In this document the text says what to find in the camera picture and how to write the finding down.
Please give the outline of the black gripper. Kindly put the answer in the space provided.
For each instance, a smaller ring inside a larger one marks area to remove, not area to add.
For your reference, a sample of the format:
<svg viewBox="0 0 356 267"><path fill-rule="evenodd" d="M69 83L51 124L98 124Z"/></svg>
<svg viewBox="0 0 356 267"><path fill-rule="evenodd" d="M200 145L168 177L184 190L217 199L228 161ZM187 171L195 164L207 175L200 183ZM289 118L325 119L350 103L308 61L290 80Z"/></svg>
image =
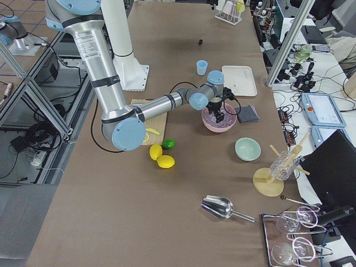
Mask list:
<svg viewBox="0 0 356 267"><path fill-rule="evenodd" d="M224 87L222 95L216 96L207 105L208 111L211 112L211 113L207 114L208 120L214 119L213 112L215 112L216 123L220 123L221 121L224 120L224 113L221 112L220 109L221 109L223 102L227 99L232 100L233 93L232 93L231 89Z"/></svg>

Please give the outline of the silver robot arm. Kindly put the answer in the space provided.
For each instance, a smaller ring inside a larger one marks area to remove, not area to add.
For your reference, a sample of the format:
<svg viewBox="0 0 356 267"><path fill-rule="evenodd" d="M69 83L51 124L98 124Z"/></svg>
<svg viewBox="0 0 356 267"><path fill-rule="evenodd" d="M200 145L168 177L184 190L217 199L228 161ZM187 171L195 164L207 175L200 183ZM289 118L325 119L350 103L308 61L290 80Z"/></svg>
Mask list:
<svg viewBox="0 0 356 267"><path fill-rule="evenodd" d="M209 108L222 121L221 103L228 96L224 75L211 71L197 89L180 88L140 107L129 105L124 89L147 77L133 54L123 1L46 1L49 28L70 34L103 110L102 134L122 151L138 148L146 135L145 121L186 103Z"/></svg>

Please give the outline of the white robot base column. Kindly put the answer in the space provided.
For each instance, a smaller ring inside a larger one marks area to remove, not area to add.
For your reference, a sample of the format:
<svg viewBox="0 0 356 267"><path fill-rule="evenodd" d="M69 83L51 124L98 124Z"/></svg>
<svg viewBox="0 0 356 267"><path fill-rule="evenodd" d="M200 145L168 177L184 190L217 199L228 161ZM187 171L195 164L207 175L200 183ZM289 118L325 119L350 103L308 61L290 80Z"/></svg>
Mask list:
<svg viewBox="0 0 356 267"><path fill-rule="evenodd" d="M124 2L103 0L101 11L114 54L113 64L122 89L144 91L149 66L140 64L134 55Z"/></svg>

